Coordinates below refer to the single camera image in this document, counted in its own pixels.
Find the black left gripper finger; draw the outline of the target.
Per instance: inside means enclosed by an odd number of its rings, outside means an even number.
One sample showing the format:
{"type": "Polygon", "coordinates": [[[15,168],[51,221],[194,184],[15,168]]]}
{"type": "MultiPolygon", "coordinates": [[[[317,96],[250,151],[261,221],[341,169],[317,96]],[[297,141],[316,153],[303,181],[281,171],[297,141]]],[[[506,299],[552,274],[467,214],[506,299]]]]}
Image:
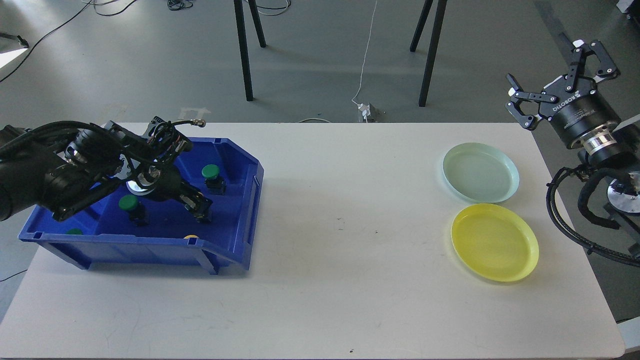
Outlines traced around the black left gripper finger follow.
{"type": "Polygon", "coordinates": [[[183,204],[183,207],[194,216],[195,212],[205,211],[210,209],[213,201],[204,196],[198,187],[192,186],[190,183],[181,182],[179,186],[179,202],[183,204]]]}

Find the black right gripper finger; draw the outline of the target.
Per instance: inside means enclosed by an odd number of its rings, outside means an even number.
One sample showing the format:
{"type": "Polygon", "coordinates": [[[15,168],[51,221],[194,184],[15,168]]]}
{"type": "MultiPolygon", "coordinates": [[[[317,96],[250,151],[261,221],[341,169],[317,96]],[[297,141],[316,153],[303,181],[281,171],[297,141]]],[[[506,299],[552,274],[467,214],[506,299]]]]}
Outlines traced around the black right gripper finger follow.
{"type": "Polygon", "coordinates": [[[567,75],[565,77],[565,91],[572,92],[578,87],[578,79],[585,75],[586,60],[589,56],[597,57],[599,66],[592,78],[596,83],[615,79],[620,75],[617,65],[598,39],[585,42],[583,39],[576,39],[571,43],[573,46],[568,61],[567,75]]]}
{"type": "Polygon", "coordinates": [[[514,75],[507,73],[505,77],[510,84],[510,100],[505,108],[523,129],[533,132],[542,120],[553,116],[553,107],[559,100],[557,95],[524,91],[514,75]],[[538,104],[537,113],[526,114],[522,110],[522,103],[538,104]]]}

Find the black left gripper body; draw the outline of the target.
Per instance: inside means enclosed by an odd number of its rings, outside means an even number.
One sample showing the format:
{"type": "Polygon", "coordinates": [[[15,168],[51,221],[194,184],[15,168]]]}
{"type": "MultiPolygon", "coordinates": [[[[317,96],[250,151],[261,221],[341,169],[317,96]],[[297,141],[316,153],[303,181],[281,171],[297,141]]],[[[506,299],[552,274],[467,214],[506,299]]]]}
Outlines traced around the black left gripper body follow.
{"type": "Polygon", "coordinates": [[[188,197],[182,189],[183,178],[178,167],[163,170],[156,182],[149,188],[139,187],[134,180],[126,182],[126,188],[131,194],[146,198],[155,202],[168,201],[169,199],[183,202],[188,197]]]}

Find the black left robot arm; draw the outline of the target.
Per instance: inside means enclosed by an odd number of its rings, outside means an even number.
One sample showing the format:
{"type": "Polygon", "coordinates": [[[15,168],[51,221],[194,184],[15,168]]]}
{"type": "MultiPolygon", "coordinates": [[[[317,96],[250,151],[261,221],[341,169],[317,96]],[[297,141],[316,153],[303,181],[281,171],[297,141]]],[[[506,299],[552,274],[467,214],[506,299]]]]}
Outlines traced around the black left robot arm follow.
{"type": "Polygon", "coordinates": [[[194,144],[177,126],[154,117],[138,135],[110,121],[54,121],[34,129],[1,130],[0,210],[5,221],[38,205],[58,222],[121,187],[119,201],[136,224],[146,221],[141,198],[179,202],[199,222],[210,221],[211,199],[183,178],[175,161],[194,144]]]}

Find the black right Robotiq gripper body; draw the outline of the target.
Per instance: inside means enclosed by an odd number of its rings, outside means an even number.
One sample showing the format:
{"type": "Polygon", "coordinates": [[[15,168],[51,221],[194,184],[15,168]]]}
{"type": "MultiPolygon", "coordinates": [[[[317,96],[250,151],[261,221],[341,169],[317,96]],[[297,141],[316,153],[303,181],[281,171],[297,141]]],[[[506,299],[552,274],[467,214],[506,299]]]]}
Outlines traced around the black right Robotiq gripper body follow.
{"type": "Polygon", "coordinates": [[[567,92],[566,88],[563,77],[543,88],[556,102],[542,104],[542,117],[548,120],[567,149],[580,148],[580,137],[599,126],[613,123],[616,128],[621,123],[621,118],[598,92],[594,79],[579,77],[574,91],[567,92]]]}

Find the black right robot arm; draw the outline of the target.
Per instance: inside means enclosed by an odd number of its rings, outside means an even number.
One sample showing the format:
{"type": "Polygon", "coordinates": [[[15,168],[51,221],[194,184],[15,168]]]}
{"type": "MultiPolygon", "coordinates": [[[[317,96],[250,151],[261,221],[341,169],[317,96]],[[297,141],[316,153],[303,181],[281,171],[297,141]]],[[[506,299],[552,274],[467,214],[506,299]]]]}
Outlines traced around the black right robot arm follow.
{"type": "Polygon", "coordinates": [[[530,132],[547,121],[568,150],[578,150],[580,164],[562,167],[547,184],[546,208],[552,223],[588,255],[632,267],[639,260],[639,128],[622,119],[601,95],[598,84],[614,80],[620,71],[601,41],[569,41],[561,35],[567,72],[540,92],[524,91],[512,74],[505,107],[530,132]],[[607,248],[574,230],[560,215],[556,194],[569,176],[582,189],[577,210],[590,223],[624,230],[633,244],[625,253],[607,248]]]}

